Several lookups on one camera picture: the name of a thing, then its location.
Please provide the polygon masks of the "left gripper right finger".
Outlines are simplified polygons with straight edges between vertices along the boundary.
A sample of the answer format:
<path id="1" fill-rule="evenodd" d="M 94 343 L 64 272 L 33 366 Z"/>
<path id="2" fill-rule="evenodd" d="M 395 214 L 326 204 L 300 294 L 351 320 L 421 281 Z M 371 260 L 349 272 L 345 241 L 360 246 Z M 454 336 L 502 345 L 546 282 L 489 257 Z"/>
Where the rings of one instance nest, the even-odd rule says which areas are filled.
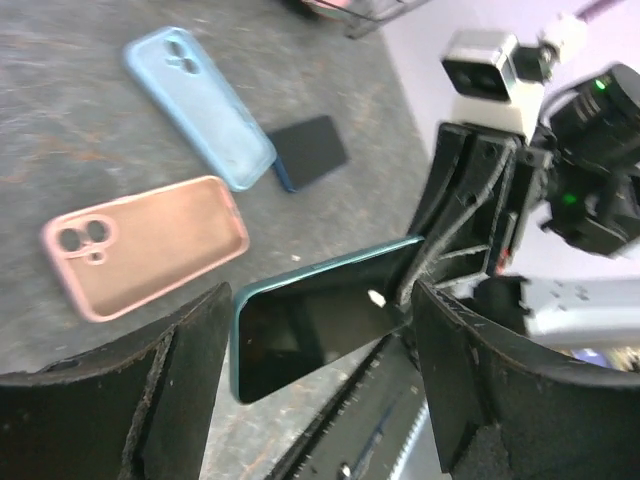
<path id="1" fill-rule="evenodd" d="M 455 479 L 638 478 L 638 374 L 540 346 L 422 280 L 411 306 L 443 472 Z"/>

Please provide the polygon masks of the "pink phone case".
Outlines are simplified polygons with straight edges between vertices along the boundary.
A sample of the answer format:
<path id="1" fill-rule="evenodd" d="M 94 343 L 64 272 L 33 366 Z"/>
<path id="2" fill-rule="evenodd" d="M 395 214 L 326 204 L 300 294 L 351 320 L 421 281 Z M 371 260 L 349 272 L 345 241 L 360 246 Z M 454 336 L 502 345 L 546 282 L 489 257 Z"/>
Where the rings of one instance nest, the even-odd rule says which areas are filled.
<path id="1" fill-rule="evenodd" d="M 224 181 L 202 176 L 58 216 L 42 245 L 78 313 L 119 318 L 242 255 L 249 235 Z"/>

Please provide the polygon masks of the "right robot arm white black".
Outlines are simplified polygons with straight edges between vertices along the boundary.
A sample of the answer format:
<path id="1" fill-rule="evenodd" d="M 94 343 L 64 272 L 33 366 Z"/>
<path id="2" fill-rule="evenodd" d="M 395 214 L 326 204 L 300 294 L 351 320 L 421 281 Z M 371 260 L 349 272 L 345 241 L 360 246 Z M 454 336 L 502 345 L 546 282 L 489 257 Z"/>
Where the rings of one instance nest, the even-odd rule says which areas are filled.
<path id="1" fill-rule="evenodd" d="M 635 279 L 551 281 L 504 276 L 527 218 L 603 257 L 639 240 L 639 75 L 615 63 L 555 94 L 531 140 L 484 125 L 439 126 L 432 169 L 410 225 L 422 249 L 400 269 L 395 300 L 419 279 L 446 289 L 473 281 L 468 304 L 549 347 L 637 347 Z"/>

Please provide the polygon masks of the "black phone front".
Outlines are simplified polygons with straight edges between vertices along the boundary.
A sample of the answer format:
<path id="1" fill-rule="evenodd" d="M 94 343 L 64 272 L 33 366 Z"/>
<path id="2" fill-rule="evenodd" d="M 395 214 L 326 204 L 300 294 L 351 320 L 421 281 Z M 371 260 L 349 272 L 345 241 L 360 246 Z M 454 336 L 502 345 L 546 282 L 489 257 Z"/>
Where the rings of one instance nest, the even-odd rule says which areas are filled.
<path id="1" fill-rule="evenodd" d="M 238 291 L 229 360 L 236 400 L 255 403 L 406 325 L 395 294 L 423 242 L 407 236 Z"/>

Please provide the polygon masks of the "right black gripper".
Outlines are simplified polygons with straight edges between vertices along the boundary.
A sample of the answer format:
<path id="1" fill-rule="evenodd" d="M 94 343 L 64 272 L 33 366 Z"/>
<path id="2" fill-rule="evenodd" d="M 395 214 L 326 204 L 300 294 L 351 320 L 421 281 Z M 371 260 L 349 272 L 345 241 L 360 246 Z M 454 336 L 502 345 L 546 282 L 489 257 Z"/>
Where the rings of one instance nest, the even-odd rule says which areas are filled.
<path id="1" fill-rule="evenodd" d="M 583 252 L 612 257 L 638 240 L 639 74 L 614 63 L 566 91 L 572 97 L 563 106 L 541 112 L 512 179 L 514 134 L 439 125 L 409 227 L 423 243 L 395 281 L 398 304 L 410 302 L 422 277 L 452 287 L 480 276 L 488 261 L 490 274 L 499 273 L 541 203 L 550 207 L 541 229 Z"/>

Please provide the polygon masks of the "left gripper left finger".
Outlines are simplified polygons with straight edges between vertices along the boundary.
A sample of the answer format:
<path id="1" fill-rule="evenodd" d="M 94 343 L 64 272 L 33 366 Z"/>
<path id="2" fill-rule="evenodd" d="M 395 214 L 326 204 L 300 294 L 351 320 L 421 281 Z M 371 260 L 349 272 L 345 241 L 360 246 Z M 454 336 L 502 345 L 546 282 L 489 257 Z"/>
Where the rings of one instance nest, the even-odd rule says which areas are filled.
<path id="1" fill-rule="evenodd" d="M 221 283 L 102 347 L 3 375 L 2 478 L 198 478 L 232 318 Z"/>

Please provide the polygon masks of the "phone with blue edge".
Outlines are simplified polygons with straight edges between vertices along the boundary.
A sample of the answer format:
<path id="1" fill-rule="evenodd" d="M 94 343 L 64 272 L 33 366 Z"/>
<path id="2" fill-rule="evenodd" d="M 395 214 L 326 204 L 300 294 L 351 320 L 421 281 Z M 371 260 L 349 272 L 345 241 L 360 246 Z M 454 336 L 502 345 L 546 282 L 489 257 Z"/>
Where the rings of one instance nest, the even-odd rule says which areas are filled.
<path id="1" fill-rule="evenodd" d="M 267 136 L 276 150 L 273 169 L 289 193 L 304 189 L 349 160 L 337 125 L 329 115 L 291 124 Z"/>

